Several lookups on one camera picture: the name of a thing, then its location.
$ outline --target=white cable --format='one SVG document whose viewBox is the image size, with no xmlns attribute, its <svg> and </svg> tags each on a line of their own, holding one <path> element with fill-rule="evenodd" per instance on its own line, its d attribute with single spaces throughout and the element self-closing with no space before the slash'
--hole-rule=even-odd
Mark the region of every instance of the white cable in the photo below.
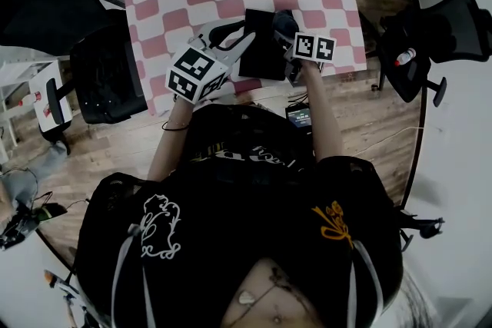
<svg viewBox="0 0 492 328">
<path fill-rule="evenodd" d="M 398 131 L 397 133 L 393 134 L 393 135 L 390 135 L 389 137 L 386 137 L 384 140 L 382 141 L 379 141 L 379 142 L 376 142 L 376 144 L 372 144 L 370 147 L 366 147 L 365 149 L 363 149 L 362 151 L 360 152 L 357 152 L 356 154 L 354 154 L 354 156 L 358 156 L 359 154 L 361 153 L 364 153 L 365 151 L 368 151 L 369 149 L 371 149 L 372 147 L 375 147 L 379 144 L 382 144 L 383 142 L 387 141 L 387 140 L 390 140 L 391 138 L 393 137 L 396 137 L 397 135 L 399 135 L 399 133 L 403 133 L 404 131 L 406 130 L 411 130 L 411 129 L 418 129 L 418 130 L 423 130 L 424 128 L 416 128 L 416 127 L 411 127 L 411 128 L 404 128 L 403 130 L 400 130 Z"/>
</svg>

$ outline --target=office chair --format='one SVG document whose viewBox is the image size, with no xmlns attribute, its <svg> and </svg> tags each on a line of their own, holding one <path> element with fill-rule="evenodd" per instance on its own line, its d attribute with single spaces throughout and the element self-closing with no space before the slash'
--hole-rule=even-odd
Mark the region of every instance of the office chair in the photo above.
<svg viewBox="0 0 492 328">
<path fill-rule="evenodd" d="M 75 89 L 84 120 L 117 123 L 147 109 L 131 50 L 125 11 L 99 0 L 2 0 L 0 45 L 70 55 L 73 79 L 60 88 L 48 81 L 56 124 L 65 122 L 59 101 Z"/>
<path fill-rule="evenodd" d="M 442 102 L 447 80 L 440 84 L 427 80 L 431 60 L 435 63 L 466 59 L 487 61 L 492 54 L 492 17 L 488 10 L 478 8 L 475 0 L 443 0 L 425 9 L 407 8 L 393 17 L 381 19 L 385 29 L 382 36 L 359 12 L 363 27 L 376 41 L 376 51 L 368 54 L 379 57 L 381 91 L 388 78 L 404 101 L 414 100 L 423 86 L 436 91 L 434 106 Z M 405 65 L 396 66 L 399 54 L 409 48 L 417 56 Z"/>
</svg>

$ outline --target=wooden floor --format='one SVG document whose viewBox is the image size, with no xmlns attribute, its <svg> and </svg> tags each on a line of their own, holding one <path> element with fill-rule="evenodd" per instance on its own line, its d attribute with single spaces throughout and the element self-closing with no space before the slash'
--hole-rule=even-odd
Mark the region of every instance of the wooden floor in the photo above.
<svg viewBox="0 0 492 328">
<path fill-rule="evenodd" d="M 411 0 L 357 0 L 358 7 L 374 24 L 382 15 L 393 15 L 405 8 Z M 367 51 L 374 43 L 367 40 Z M 345 152 L 371 161 L 377 169 L 390 197 L 398 203 L 407 184 L 414 156 L 421 97 L 410 104 L 404 103 L 389 83 L 382 92 L 372 92 L 377 83 L 379 63 L 367 62 L 367 70 L 325 79 L 325 85 L 334 113 L 344 136 Z M 261 104 L 282 112 L 286 97 L 265 98 Z M 75 98 L 71 98 L 77 108 Z M 53 191 L 52 202 L 68 206 L 71 202 L 90 198 L 101 179 L 116 171 L 145 177 L 154 155 L 161 125 L 165 119 L 147 112 L 115 125 L 88 125 L 80 114 L 75 115 L 65 132 L 71 145 L 71 155 L 57 174 L 40 185 L 39 195 Z M 23 166 L 48 147 L 38 131 L 34 112 L 18 118 L 15 130 L 21 138 L 11 152 L 12 159 L 5 169 Z M 373 146 L 371 145 L 399 135 Z M 86 204 L 73 205 L 64 216 L 42 224 L 40 229 L 52 246 L 72 264 L 77 247 L 78 232 Z"/>
</svg>

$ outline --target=person's right arm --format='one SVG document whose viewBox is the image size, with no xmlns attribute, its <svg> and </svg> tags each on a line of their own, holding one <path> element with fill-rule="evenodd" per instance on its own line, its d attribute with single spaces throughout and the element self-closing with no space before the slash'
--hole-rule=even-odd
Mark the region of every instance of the person's right arm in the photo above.
<svg viewBox="0 0 492 328">
<path fill-rule="evenodd" d="M 2 181 L 0 180 L 0 222 L 10 219 L 14 216 L 15 210 L 8 197 Z"/>
<path fill-rule="evenodd" d="M 307 96 L 309 97 L 316 162 L 326 157 L 341 156 L 344 142 L 337 119 L 333 115 L 328 102 L 323 79 L 317 69 L 317 65 L 313 61 L 303 60 L 301 63 L 302 78 L 306 84 Z"/>
</svg>

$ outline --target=chair backrest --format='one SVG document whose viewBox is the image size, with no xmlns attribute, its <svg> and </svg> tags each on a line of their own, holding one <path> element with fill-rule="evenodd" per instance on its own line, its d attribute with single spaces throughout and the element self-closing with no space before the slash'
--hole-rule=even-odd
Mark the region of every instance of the chair backrest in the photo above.
<svg viewBox="0 0 492 328">
<path fill-rule="evenodd" d="M 492 54 L 492 18 L 489 11 L 478 8 L 475 0 L 443 0 L 421 10 L 417 30 L 436 63 L 486 61 Z"/>
<path fill-rule="evenodd" d="M 99 0 L 9 0 L 2 5 L 0 45 L 60 56 L 91 33 L 113 25 Z"/>
</svg>

